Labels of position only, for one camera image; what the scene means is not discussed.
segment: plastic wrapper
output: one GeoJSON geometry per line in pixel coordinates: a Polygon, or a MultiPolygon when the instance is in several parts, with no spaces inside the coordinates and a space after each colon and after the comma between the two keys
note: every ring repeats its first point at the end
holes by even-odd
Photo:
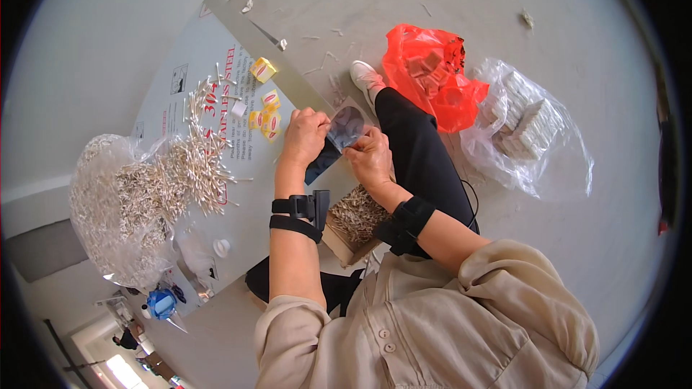
{"type": "Polygon", "coordinates": [[[372,121],[367,114],[362,111],[351,98],[344,101],[341,107],[332,117],[332,129],[327,133],[327,138],[332,142],[334,148],[341,153],[357,142],[364,135],[372,121]]]}
{"type": "MultiPolygon", "coordinates": [[[[70,183],[71,221],[77,237],[103,277],[119,285],[154,286],[177,258],[171,226],[160,213],[144,210],[125,217],[121,203],[122,168],[152,161],[164,142],[142,151],[129,137],[96,137],[82,152],[70,183]]],[[[155,203],[156,194],[148,191],[140,197],[155,203]]]]}
{"type": "Polygon", "coordinates": [[[540,200],[588,197],[594,160],[567,109],[503,61],[487,58],[474,77],[490,89],[475,124],[459,133],[469,163],[540,200]]]}
{"type": "Polygon", "coordinates": [[[463,39],[444,30],[399,24],[387,33],[382,66],[389,86],[437,119],[443,133],[473,125],[488,84],[463,76],[463,39]]]}

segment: white sneaker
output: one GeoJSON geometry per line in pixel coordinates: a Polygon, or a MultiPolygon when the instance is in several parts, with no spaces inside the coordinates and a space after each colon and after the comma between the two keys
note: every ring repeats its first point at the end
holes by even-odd
{"type": "Polygon", "coordinates": [[[382,75],[378,74],[375,69],[362,61],[354,61],[351,64],[351,80],[358,89],[363,91],[365,100],[368,102],[372,112],[375,113],[375,97],[380,90],[386,88],[386,84],[382,80],[382,75]]]}

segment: woman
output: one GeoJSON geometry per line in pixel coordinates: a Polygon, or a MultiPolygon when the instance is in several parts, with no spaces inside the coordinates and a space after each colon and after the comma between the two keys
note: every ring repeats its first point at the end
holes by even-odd
{"type": "MultiPolygon", "coordinates": [[[[354,62],[351,77],[382,128],[343,151],[357,179],[390,213],[414,195],[437,210],[417,244],[385,254],[350,300],[335,292],[333,279],[320,279],[314,241],[271,229],[269,305],[255,333],[257,387],[585,387],[599,358],[596,329],[548,259],[530,246],[479,236],[435,119],[386,88],[368,64],[354,62]],[[330,318],[328,304],[339,302],[345,316],[330,318]]],[[[276,199],[305,193],[305,169],[329,127],[323,112],[293,112],[276,199]]],[[[258,267],[248,286],[264,296],[258,279],[266,268],[258,267]]],[[[348,280],[346,291],[355,285],[338,278],[348,280]]]]}

